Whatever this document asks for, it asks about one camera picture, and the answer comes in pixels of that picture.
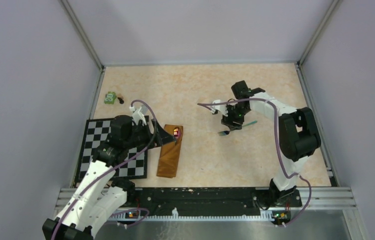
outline small figurine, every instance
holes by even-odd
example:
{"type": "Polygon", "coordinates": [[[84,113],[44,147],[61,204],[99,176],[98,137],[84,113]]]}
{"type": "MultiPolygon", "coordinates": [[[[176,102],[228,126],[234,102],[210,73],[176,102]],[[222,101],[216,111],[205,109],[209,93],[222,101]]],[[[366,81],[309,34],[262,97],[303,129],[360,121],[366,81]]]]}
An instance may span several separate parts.
{"type": "Polygon", "coordinates": [[[117,95],[117,99],[118,99],[118,101],[120,102],[120,104],[124,104],[123,95],[118,94],[118,95],[117,95]]]}
{"type": "Polygon", "coordinates": [[[107,94],[105,94],[105,100],[103,103],[105,104],[114,104],[114,101],[116,100],[117,95],[113,91],[109,91],[107,94]]]}

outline white robotic arm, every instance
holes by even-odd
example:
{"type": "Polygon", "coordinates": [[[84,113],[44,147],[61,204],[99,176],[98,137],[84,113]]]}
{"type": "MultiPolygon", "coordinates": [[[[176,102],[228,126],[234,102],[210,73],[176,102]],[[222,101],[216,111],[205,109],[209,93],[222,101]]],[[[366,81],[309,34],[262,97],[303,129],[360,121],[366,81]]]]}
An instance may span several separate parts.
{"type": "Polygon", "coordinates": [[[107,193],[98,200],[116,169],[137,157],[135,155],[125,161],[129,149],[144,147],[137,153],[139,155],[148,148],[161,147],[176,140],[158,124],[153,112],[154,119],[151,121],[154,133],[150,132],[144,116],[144,105],[138,109],[131,106],[130,110],[131,117],[119,115],[111,121],[111,131],[106,140],[94,150],[89,169],[74,195],[54,220],[47,219],[43,224],[42,230],[47,240],[93,240],[114,211],[133,197],[135,184],[118,177],[113,180],[107,193]]]}
{"type": "Polygon", "coordinates": [[[208,107],[212,114],[221,112],[221,123],[231,131],[242,129],[244,116],[249,111],[259,112],[274,121],[280,170],[270,182],[268,204],[282,202],[283,197],[295,191],[304,164],[321,145],[313,112],[308,107],[297,109],[284,104],[261,88],[250,89],[245,81],[235,83],[231,89],[237,100],[222,102],[218,99],[199,105],[208,107]]]}

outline black and white checkered board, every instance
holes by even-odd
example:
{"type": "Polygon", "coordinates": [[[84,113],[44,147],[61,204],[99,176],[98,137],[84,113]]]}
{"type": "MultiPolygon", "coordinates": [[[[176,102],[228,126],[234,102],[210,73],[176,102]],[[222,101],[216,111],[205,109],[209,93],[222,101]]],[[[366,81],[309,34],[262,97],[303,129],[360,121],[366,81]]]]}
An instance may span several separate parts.
{"type": "MultiPolygon", "coordinates": [[[[113,118],[87,120],[84,128],[83,142],[80,149],[80,155],[77,163],[77,172],[75,174],[74,186],[80,183],[88,171],[92,160],[93,150],[107,139],[111,131],[110,124],[113,118]]],[[[136,155],[143,147],[132,148],[128,151],[128,157],[125,160],[136,155]]],[[[124,177],[126,179],[145,179],[147,178],[148,151],[140,154],[135,160],[123,165],[117,169],[114,177],[124,177]]]]}

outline purple cable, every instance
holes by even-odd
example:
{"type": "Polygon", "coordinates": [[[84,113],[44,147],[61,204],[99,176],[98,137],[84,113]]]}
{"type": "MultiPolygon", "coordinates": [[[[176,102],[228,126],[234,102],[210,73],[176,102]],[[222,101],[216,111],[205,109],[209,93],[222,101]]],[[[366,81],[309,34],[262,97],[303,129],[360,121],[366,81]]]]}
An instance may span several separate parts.
{"type": "MultiPolygon", "coordinates": [[[[274,103],[272,103],[271,101],[268,101],[268,100],[266,100],[264,98],[244,98],[244,99],[238,99],[238,100],[233,100],[233,101],[225,101],[225,102],[219,102],[219,103],[198,103],[198,105],[201,106],[201,107],[209,109],[209,106],[226,105],[226,104],[240,103],[240,102],[246,102],[246,101],[260,101],[260,102],[265,102],[265,103],[268,103],[270,106],[273,107],[273,109],[274,109],[274,141],[276,143],[277,158],[279,160],[279,164],[280,164],[281,170],[282,170],[284,176],[287,179],[291,179],[291,178],[293,178],[295,176],[300,175],[297,172],[294,172],[291,175],[288,175],[288,173],[286,172],[286,169],[285,169],[285,165],[283,164],[281,149],[280,149],[280,146],[279,146],[279,133],[278,133],[279,117],[278,117],[278,108],[276,107],[276,105],[274,103]]],[[[304,212],[304,210],[310,204],[311,195],[312,195],[311,184],[310,184],[310,182],[307,179],[303,178],[301,175],[299,176],[299,178],[302,181],[306,182],[307,185],[308,185],[308,189],[309,189],[308,199],[307,199],[307,202],[305,203],[304,207],[299,211],[299,213],[288,224],[285,224],[285,227],[288,226],[288,225],[290,225],[294,221],[296,221],[298,219],[298,217],[304,212]]]]}
{"type": "MultiPolygon", "coordinates": [[[[149,210],[148,209],[143,208],[143,207],[139,207],[139,208],[133,208],[133,209],[125,210],[125,211],[120,211],[120,212],[111,214],[110,218],[115,217],[115,216],[119,216],[119,215],[122,215],[122,214],[130,213],[130,212],[137,212],[137,211],[145,211],[146,214],[141,219],[135,221],[132,224],[127,225],[128,228],[131,228],[133,226],[136,226],[136,225],[140,224],[143,220],[145,220],[147,218],[147,216],[149,216],[149,210]]],[[[115,225],[115,223],[113,221],[108,221],[104,225],[115,225]]]]}
{"type": "MultiPolygon", "coordinates": [[[[152,115],[152,119],[155,119],[157,120],[157,118],[155,117],[155,114],[154,112],[152,111],[152,108],[144,101],[142,100],[139,100],[139,99],[136,99],[136,100],[133,100],[131,102],[131,106],[133,106],[133,103],[135,102],[139,102],[139,103],[142,103],[143,105],[145,105],[145,107],[148,108],[148,110],[150,111],[150,114],[152,115]]],[[[155,134],[156,134],[156,131],[157,131],[157,124],[155,125],[155,128],[154,128],[154,131],[153,131],[153,135],[152,135],[152,138],[155,137],[155,134]]],[[[126,161],[123,161],[122,163],[118,164],[117,166],[107,170],[106,172],[102,173],[101,175],[99,175],[97,178],[95,178],[91,183],[89,183],[81,192],[80,192],[80,196],[83,196],[83,194],[85,194],[95,183],[97,183],[101,178],[105,177],[106,175],[108,175],[109,173],[111,173],[112,171],[115,171],[119,168],[121,168],[122,166],[124,166],[125,164],[127,164],[128,162],[136,159],[139,155],[141,155],[142,153],[144,153],[147,149],[148,149],[148,146],[145,146],[140,152],[136,153],[136,155],[132,156],[131,158],[129,158],[128,160],[126,161]]],[[[74,205],[76,205],[76,203],[78,202],[79,200],[78,199],[75,199],[70,205],[69,207],[67,208],[67,210],[64,212],[64,214],[62,215],[62,217],[59,219],[58,223],[56,224],[55,226],[55,229],[53,230],[53,233],[52,233],[52,237],[50,238],[50,240],[55,240],[55,237],[57,236],[57,233],[58,233],[58,229],[60,229],[60,226],[61,224],[63,223],[64,219],[67,217],[67,215],[69,214],[70,210],[74,207],[74,205]]]]}

